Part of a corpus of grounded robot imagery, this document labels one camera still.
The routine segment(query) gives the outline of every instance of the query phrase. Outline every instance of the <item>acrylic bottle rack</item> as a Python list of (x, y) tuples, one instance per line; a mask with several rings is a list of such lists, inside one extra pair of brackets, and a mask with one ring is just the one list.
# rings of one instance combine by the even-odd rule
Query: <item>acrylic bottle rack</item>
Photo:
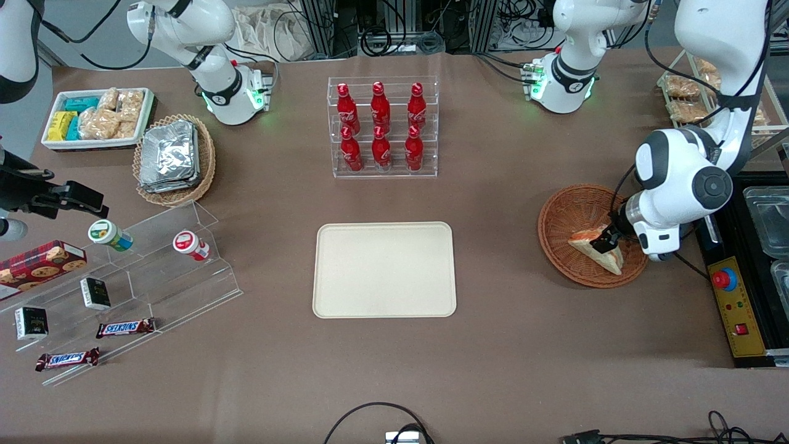
[[(209, 230), (217, 222), (194, 201), (168, 209), (126, 228), (134, 238), (131, 249), (117, 252), (91, 244), (84, 248), (88, 256), (84, 268), (4, 301), (0, 306), (0, 321), (9, 327), (4, 334), (14, 334), (10, 326), (18, 307), (41, 307), (47, 311), (47, 337), (17, 342), (17, 352), (30, 362), (31, 377), (40, 377), (45, 386), (57, 385), (85, 371), (102, 369), (103, 364), (122, 353), (243, 294), (230, 264), (219, 256)], [(182, 229), (193, 231), (209, 245), (208, 258), (195, 261), (173, 249), (173, 237)], [(84, 277), (104, 281), (110, 309), (97, 311), (85, 307), (80, 289)], [(99, 323), (143, 318), (155, 318), (155, 332), (95, 338)], [(97, 367), (80, 365), (41, 374), (33, 371), (43, 353), (84, 352), (94, 347), (101, 351)], [(117, 370), (108, 367), (106, 371)]]
[[(372, 158), (372, 84), (380, 81), (391, 105), (391, 131), (387, 140), (391, 145), (391, 170), (376, 170)], [(409, 171), (406, 167), (405, 142), (408, 138), (408, 102), (411, 98), (411, 85), (422, 84), (425, 103), (425, 125), (421, 131), (424, 144), (422, 168)], [(361, 132), (355, 136), (359, 142), (365, 167), (361, 171), (351, 171), (342, 158), (340, 143), (340, 123), (337, 114), (337, 85), (348, 84), (350, 96), (356, 102), (361, 123)], [(380, 179), (388, 177), (436, 177), (439, 174), (439, 78), (437, 76), (416, 77), (329, 77), (327, 90), (329, 116), (329, 143), (331, 144), (331, 167), (335, 177), (344, 179)]]

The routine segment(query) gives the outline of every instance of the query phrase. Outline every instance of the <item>small black box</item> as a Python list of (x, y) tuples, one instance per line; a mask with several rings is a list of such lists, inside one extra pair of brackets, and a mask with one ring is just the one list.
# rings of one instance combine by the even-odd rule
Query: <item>small black box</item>
[(110, 308), (110, 295), (103, 280), (86, 277), (80, 281), (82, 299), (87, 308), (106, 310)]
[(13, 313), (17, 320), (17, 339), (42, 339), (49, 334), (47, 311), (38, 307), (19, 307)]

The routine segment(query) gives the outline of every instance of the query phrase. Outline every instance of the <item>brown table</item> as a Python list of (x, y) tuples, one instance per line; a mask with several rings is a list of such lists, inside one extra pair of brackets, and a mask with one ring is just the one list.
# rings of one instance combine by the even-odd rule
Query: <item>brown table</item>
[[(441, 82), (439, 177), (333, 179), (327, 78), (426, 73)], [(712, 408), (755, 436), (789, 428), (789, 372), (731, 368), (709, 284), (683, 264), (650, 264), (630, 286), (597, 291), (563, 277), (540, 250), (535, 223), (548, 196), (577, 182), (613, 186), (644, 136), (669, 126), (653, 91), (660, 71), (643, 51), (613, 51), (600, 74), (581, 110), (553, 115), (469, 56), (289, 64), (271, 112), (228, 127), (183, 69), (55, 70), (56, 92), (145, 86), (158, 117), (204, 120), (218, 169), (201, 203), (220, 219), (217, 242), (245, 294), (55, 388), (41, 387), (12, 335), (0, 335), (2, 441), (315, 443), (367, 401), (407, 405), (439, 443), (554, 442), (595, 427), (698, 435)], [(34, 155), (58, 180), (104, 192), (120, 225), (162, 210), (136, 195), (131, 159)], [(23, 218), (31, 234), (3, 245), (3, 256), (54, 237), (84, 244), (91, 221)], [(455, 314), (318, 319), (318, 228), (404, 220), (452, 227)], [(694, 248), (683, 251), (698, 261)], [(359, 412), (334, 440), (381, 442), (406, 422), (383, 408)]]

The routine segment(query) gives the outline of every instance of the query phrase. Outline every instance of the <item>brown wicker basket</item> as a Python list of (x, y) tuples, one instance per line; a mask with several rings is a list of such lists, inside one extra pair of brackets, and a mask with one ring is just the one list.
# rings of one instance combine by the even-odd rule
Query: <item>brown wicker basket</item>
[[(167, 191), (165, 193), (148, 193), (138, 186), (137, 193), (152, 204), (174, 207), (186, 201), (196, 201), (203, 197), (211, 186), (211, 182), (214, 180), (214, 172), (216, 171), (214, 141), (211, 139), (208, 129), (197, 117), (181, 114), (168, 115), (164, 119), (154, 122), (151, 127), (169, 125), (179, 119), (189, 120), (197, 127), (197, 148), (200, 150), (200, 173), (203, 175), (203, 179), (194, 188)], [(137, 179), (138, 182), (140, 181), (140, 154), (142, 152), (142, 143), (142, 140), (137, 142), (137, 147), (134, 149), (134, 163), (132, 164), (132, 172), (134, 178)]]
[[(647, 257), (637, 243), (619, 242), (625, 260), (616, 276), (567, 243), (576, 231), (607, 225), (612, 190), (584, 183), (557, 191), (543, 205), (537, 220), (540, 245), (551, 263), (571, 280), (594, 288), (614, 288), (630, 283), (646, 267)], [(617, 196), (616, 204), (624, 201)]]

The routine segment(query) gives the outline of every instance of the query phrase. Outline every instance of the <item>emergency stop button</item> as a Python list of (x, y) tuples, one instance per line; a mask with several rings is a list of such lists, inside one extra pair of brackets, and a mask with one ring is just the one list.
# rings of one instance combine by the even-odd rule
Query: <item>emergency stop button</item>
[(735, 335), (742, 336), (748, 334), (748, 326), (745, 324), (735, 325)]
[(712, 285), (725, 292), (733, 292), (737, 288), (737, 274), (728, 267), (716, 271), (711, 276)]

